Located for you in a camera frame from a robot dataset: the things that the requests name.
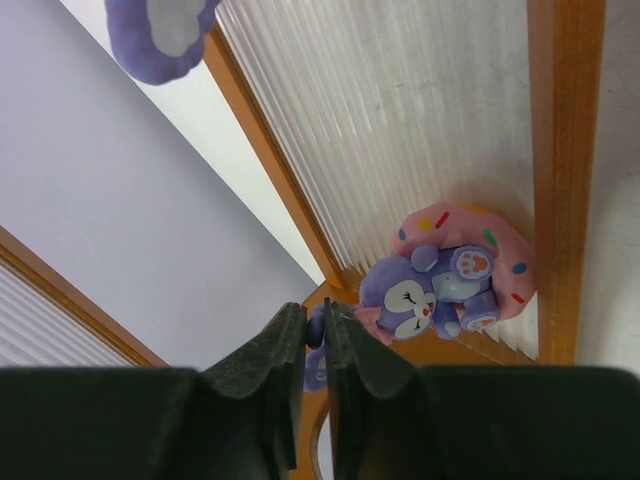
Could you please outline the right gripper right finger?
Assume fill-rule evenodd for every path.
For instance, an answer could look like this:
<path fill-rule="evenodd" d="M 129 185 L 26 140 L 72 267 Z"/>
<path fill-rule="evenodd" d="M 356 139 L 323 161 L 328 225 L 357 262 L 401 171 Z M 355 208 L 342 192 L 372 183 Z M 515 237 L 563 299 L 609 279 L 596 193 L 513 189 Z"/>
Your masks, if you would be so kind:
<path fill-rule="evenodd" d="M 639 380 L 569 366 L 418 367 L 327 301 L 339 479 L 635 479 Z"/>

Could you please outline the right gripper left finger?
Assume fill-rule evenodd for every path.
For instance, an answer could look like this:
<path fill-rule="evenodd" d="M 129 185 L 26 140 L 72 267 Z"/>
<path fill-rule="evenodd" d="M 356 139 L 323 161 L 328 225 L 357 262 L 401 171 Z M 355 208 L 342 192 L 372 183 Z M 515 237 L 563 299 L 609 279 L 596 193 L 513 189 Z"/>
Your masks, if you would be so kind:
<path fill-rule="evenodd" d="M 5 479 L 284 479 L 296 466 L 306 310 L 285 304 L 204 371 L 5 368 Z"/>

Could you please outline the purple bunny sitting donut toy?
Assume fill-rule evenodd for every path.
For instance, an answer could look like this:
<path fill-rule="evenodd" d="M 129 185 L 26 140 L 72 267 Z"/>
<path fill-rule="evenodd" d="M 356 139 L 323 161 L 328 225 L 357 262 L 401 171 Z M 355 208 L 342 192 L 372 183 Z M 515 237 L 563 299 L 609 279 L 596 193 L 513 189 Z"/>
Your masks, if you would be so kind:
<path fill-rule="evenodd" d="M 485 330 L 521 314 L 536 291 L 533 246 L 481 207 L 438 203 L 415 211 L 391 248 L 346 308 L 385 345 L 428 330 L 444 340 Z"/>

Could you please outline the small purple bunny toy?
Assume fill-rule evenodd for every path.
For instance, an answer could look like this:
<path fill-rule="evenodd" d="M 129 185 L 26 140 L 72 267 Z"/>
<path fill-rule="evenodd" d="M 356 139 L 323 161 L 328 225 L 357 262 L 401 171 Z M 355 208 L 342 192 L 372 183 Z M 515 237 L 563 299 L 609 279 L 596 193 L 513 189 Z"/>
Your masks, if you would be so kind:
<path fill-rule="evenodd" d="M 218 0 L 107 0 L 113 56 L 134 79 L 158 86 L 186 76 L 204 56 Z"/>

